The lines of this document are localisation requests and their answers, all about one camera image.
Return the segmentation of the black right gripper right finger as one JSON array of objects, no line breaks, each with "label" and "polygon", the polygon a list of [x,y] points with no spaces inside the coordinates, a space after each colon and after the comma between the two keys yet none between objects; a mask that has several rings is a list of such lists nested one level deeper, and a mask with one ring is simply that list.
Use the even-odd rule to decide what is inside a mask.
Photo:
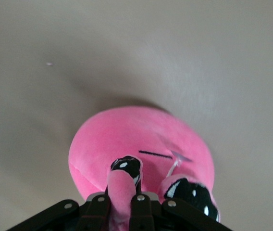
[{"label": "black right gripper right finger", "polygon": [[130,231],[228,231],[228,227],[195,209],[171,198],[162,204],[156,197],[137,194],[131,200]]}]

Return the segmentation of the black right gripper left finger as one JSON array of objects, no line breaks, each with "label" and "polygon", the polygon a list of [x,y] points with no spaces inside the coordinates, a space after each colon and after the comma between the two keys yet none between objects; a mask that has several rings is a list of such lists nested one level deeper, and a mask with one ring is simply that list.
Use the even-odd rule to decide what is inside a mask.
[{"label": "black right gripper left finger", "polygon": [[107,227],[110,198],[106,194],[92,194],[83,205],[62,200],[10,231],[102,231]]}]

